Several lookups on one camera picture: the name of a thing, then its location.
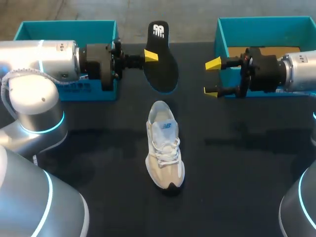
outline gray floor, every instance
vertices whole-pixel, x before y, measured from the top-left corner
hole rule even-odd
[[[171,42],[213,41],[218,17],[310,15],[314,0],[0,0],[0,40],[22,21],[117,20],[124,43],[146,42],[147,25],[166,20]]]

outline cardboard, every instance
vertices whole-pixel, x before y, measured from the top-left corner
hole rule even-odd
[[[246,48],[249,47],[228,47],[228,53],[230,57],[240,57],[242,53],[245,53]],[[301,52],[299,47],[260,47],[262,55],[276,55],[276,58],[280,58],[287,53]]]

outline blue box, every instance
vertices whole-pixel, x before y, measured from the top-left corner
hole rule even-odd
[[[309,16],[219,18],[215,35],[215,57],[229,57],[229,47],[300,47],[316,50],[316,25]],[[240,68],[220,71],[223,86],[240,83]],[[294,96],[291,93],[247,93],[257,96]]]
[[[112,43],[118,36],[116,21],[25,21],[14,40],[75,40],[79,47],[88,43]],[[61,101],[116,100],[113,91],[102,91],[100,80],[81,80],[73,85],[57,85]]]

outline white sneaker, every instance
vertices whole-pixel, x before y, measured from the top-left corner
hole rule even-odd
[[[165,190],[177,190],[184,181],[178,123],[169,106],[156,101],[147,121],[149,153],[146,167],[154,183]]]

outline shoelace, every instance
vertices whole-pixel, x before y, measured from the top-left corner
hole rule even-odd
[[[152,144],[155,149],[155,154],[153,155],[157,157],[159,166],[163,166],[166,164],[175,164],[179,161],[178,159],[179,157],[178,148],[180,144],[179,138],[176,139],[175,144],[163,143],[161,147],[157,147],[153,141],[152,141]],[[170,146],[172,150],[164,151],[163,148],[166,146]]]

